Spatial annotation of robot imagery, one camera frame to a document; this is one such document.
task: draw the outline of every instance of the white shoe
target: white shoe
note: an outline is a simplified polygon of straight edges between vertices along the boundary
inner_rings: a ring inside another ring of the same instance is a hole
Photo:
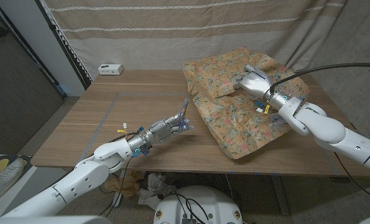
[[[16,183],[23,173],[25,161],[17,158],[0,172],[0,197]]]

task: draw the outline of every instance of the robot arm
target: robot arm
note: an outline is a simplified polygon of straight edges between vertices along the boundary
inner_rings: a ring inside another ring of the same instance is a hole
[[[94,154],[79,162],[63,179],[16,207],[3,217],[41,217],[56,215],[79,196],[99,187],[108,175],[118,171],[132,156],[149,153],[153,144],[168,140],[186,130],[194,129],[184,112],[154,123],[144,133],[130,140],[109,142],[98,147]]]
[[[320,147],[343,154],[370,169],[370,139],[327,117],[313,103],[300,106],[301,100],[296,97],[290,98],[280,90],[271,93],[272,82],[260,69],[245,65],[237,81],[235,88],[242,88],[253,100],[267,100],[297,133],[303,136],[312,133]]]

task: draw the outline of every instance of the beige curtain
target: beige curtain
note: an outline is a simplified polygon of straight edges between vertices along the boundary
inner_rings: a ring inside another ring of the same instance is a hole
[[[346,0],[45,0],[93,77],[101,63],[180,70],[237,47],[306,66]]]

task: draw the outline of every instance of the folded fabric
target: folded fabric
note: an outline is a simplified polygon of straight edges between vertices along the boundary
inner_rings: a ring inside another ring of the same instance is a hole
[[[246,156],[291,130],[277,113],[257,112],[256,101],[233,89],[236,77],[247,63],[266,72],[273,82],[294,74],[266,54],[252,53],[242,47],[183,64],[189,91],[194,86],[193,101],[198,112],[224,153],[232,159]],[[301,100],[310,92],[300,78],[282,83],[278,88]]]

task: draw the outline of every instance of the white wall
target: white wall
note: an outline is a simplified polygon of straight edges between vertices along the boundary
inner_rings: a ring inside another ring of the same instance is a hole
[[[68,96],[84,87],[34,0],[0,0],[0,7]]]

